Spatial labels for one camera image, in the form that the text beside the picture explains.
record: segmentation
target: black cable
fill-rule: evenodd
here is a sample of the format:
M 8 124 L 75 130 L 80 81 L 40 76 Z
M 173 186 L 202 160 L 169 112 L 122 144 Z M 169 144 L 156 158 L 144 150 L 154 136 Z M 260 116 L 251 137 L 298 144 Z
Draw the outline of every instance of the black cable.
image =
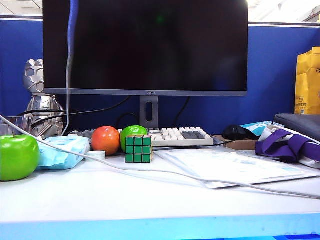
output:
M 225 144 L 227 145 L 227 144 L 232 143 L 232 142 L 234 142 L 234 141 L 235 141 L 235 140 L 225 141 L 225 142 L 222 142 L 222 143 L 213 144 L 212 146 L 216 147 L 216 146 L 225 145 Z
M 127 115 L 134 116 L 135 119 L 137 120 L 137 122 L 139 123 L 139 118 L 138 118 L 137 115 L 135 115 L 133 112 L 127 112 L 127 113 L 122 114 L 120 117 L 118 117 L 118 119 L 116 120 L 116 123 L 115 123 L 115 129 L 119 128 L 119 123 L 120 123 L 121 119 L 124 118 Z
M 82 114 L 93 114 L 93 113 L 99 113 L 99 112 L 104 112 L 104 111 L 108 111 L 108 110 L 111 110 L 111 109 L 114 109 L 118 106 L 120 106 L 121 104 L 125 103 L 126 101 L 128 101 L 129 99 L 131 98 L 131 96 L 127 96 L 124 100 L 122 100 L 121 102 L 117 103 L 116 105 L 114 106 L 111 106 L 111 107 L 108 107 L 108 108 L 103 108 L 103 109 L 99 109 L 99 110 L 92 110 L 92 111 L 81 111 L 81 112 L 74 112 L 74 113 L 70 113 L 70 115 L 82 115 Z M 47 117 L 45 119 L 42 119 L 40 121 L 37 121 L 35 123 L 33 123 L 30 127 L 31 128 L 34 128 L 35 126 L 45 122 L 45 121 L 48 121 L 48 120 L 51 120 L 51 119 L 56 119 L 56 118 L 61 118 L 61 117 L 65 117 L 67 116 L 67 114 L 62 114 L 62 115 L 57 115 L 57 116 L 51 116 L 51 117 Z
M 38 110 L 24 111 L 22 113 L 19 113 L 17 115 L 17 117 L 21 117 L 23 115 L 33 114 L 33 113 L 65 113 L 66 111 L 67 110 L 53 110 L 53 109 L 41 110 L 41 109 L 38 109 Z M 71 111 L 75 112 L 75 113 L 79 113 L 79 110 L 71 110 Z
M 181 110 L 179 111 L 179 113 L 176 115 L 174 121 L 173 121 L 173 126 L 176 128 L 177 127 L 177 121 L 178 121 L 178 118 L 180 117 L 180 115 L 182 114 L 182 112 L 185 110 L 185 108 L 187 107 L 188 105 L 188 102 L 190 100 L 190 96 L 187 97 L 183 107 L 181 108 Z
M 271 125 L 273 125 L 275 123 L 275 119 L 276 119 L 276 115 L 273 116 Z

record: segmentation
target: rubik's cube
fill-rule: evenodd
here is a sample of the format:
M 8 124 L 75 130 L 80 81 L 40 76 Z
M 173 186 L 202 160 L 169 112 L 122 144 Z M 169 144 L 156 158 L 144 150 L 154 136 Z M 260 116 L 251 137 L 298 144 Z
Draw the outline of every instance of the rubik's cube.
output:
M 130 135 L 125 138 L 126 163 L 151 163 L 152 145 L 150 135 Z

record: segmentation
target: mask package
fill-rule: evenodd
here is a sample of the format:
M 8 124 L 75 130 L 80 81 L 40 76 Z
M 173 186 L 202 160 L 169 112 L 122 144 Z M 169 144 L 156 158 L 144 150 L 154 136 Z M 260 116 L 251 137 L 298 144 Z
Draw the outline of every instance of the mask package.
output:
M 83 155 L 90 151 L 89 139 L 82 136 L 49 137 L 44 142 Z M 41 142 L 38 144 L 40 148 L 40 161 L 36 170 L 72 169 L 83 160 L 83 157 L 52 148 Z

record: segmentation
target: white paper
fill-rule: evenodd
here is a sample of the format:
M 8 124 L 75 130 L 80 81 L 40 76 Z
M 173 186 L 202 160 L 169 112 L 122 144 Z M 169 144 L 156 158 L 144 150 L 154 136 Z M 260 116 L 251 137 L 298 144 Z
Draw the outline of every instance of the white paper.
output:
M 320 174 L 320 172 L 304 170 L 287 163 L 215 149 L 162 150 L 155 154 L 188 174 L 209 180 L 257 184 L 307 178 Z M 231 186 L 216 182 L 205 185 L 209 188 Z

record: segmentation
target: apple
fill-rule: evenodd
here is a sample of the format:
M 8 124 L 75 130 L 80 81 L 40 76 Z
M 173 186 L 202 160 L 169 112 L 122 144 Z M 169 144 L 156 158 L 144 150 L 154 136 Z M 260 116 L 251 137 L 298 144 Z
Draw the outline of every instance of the apple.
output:
M 95 151 L 105 151 L 105 155 L 115 154 L 120 147 L 120 134 L 112 126 L 97 128 L 91 137 L 91 147 Z
M 0 136 L 0 180 L 12 181 L 28 177 L 40 160 L 37 141 L 28 135 Z
M 123 129 L 120 133 L 121 149 L 123 152 L 126 152 L 126 137 L 130 135 L 148 135 L 148 131 L 143 126 L 139 125 L 127 126 Z

